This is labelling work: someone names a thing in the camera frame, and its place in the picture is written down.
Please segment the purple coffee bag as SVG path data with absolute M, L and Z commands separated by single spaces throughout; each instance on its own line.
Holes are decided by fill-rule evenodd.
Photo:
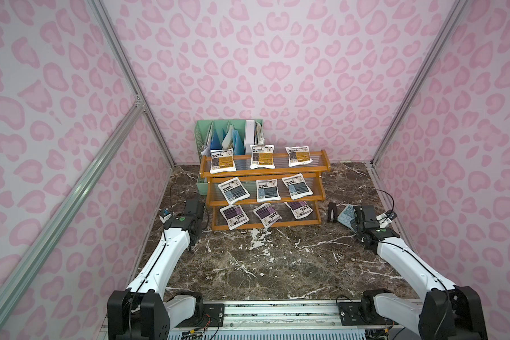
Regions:
M 281 215 L 270 203 L 260 205 L 253 212 L 260 219 L 264 228 L 270 228 L 275 223 L 282 221 Z
M 286 205 L 289 207 L 296 220 L 307 218 L 313 212 L 313 209 L 306 201 L 291 201 L 286 202 Z
M 246 212 L 240 205 L 228 205 L 221 208 L 220 213 L 225 218 L 229 230 L 234 230 L 249 222 Z

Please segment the blue coffee bag front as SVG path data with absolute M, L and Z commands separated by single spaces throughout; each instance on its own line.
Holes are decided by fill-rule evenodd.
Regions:
M 218 184 L 218 188 L 229 205 L 234 205 L 250 197 L 248 190 L 246 190 L 238 177 Z

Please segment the blue coffee bag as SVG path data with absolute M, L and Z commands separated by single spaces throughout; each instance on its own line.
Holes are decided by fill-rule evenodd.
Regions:
M 218 184 L 218 188 L 229 205 L 234 205 L 250 197 L 248 190 L 246 190 L 238 177 Z
M 283 177 L 281 179 L 286 186 L 290 198 L 294 201 L 313 195 L 313 191 L 307 185 L 305 177 L 302 174 L 296 174 L 291 177 Z
M 276 179 L 256 181 L 256 199 L 258 203 L 269 201 L 280 201 L 281 196 L 278 190 Z

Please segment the yellow coffee bag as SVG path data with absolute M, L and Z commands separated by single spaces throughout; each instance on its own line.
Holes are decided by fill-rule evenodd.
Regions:
M 286 152 L 288 154 L 289 167 L 297 167 L 313 162 L 308 146 L 286 147 Z
M 274 145 L 250 145 L 251 161 L 250 169 L 274 169 L 273 161 Z
M 236 171 L 234 150 L 211 150 L 211 174 Z

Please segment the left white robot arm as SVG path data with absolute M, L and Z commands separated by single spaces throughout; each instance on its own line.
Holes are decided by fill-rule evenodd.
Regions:
M 160 242 L 141 272 L 107 302 L 109 339 L 167 339 L 182 322 L 203 319 L 201 294 L 181 293 L 167 302 L 164 296 L 181 255 L 202 234 L 204 215 L 205 204 L 195 198 L 164 222 Z

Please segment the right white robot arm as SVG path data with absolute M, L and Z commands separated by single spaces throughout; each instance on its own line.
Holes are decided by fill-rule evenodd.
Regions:
M 354 207 L 351 229 L 365 249 L 391 265 L 422 300 L 415 305 L 387 289 L 367 290 L 360 313 L 366 321 L 385 318 L 421 339 L 487 339 L 480 296 L 458 286 L 416 255 L 371 205 Z

